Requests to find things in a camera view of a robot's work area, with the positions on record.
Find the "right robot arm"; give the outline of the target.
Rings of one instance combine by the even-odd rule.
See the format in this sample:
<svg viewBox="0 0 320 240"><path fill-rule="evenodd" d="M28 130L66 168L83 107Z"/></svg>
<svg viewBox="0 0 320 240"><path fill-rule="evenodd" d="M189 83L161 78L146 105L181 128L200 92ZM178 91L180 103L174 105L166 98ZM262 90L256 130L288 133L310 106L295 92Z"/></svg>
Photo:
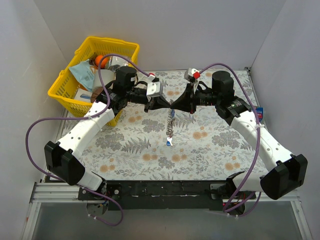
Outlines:
<svg viewBox="0 0 320 240"><path fill-rule="evenodd" d="M202 89L200 72L189 68L184 78L188 81L185 91L171 107L193 114L197 106L214 106L217 114L236 130L262 159L267 174L259 175L240 171L226 179L225 190L232 199L245 191L264 192L277 200L303 185L308 161L283 147L270 132L256 122L253 108L235 95L234 80L227 71L216 71L211 77L211 87Z"/></svg>

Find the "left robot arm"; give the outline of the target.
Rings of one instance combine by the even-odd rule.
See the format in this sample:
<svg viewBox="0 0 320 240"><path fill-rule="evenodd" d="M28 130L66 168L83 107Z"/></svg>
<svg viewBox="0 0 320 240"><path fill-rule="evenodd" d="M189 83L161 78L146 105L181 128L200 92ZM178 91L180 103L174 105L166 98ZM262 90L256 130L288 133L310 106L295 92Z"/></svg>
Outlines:
<svg viewBox="0 0 320 240"><path fill-rule="evenodd" d="M146 88L139 88L137 70L121 66L115 79L104 86L95 102L75 127L56 143L49 141L44 147L47 169L70 186L89 189L95 200L106 196L103 178L86 169L79 159L94 136L115 118L128 103L144 105L145 112L170 108L163 97L163 86L153 74L147 76Z"/></svg>

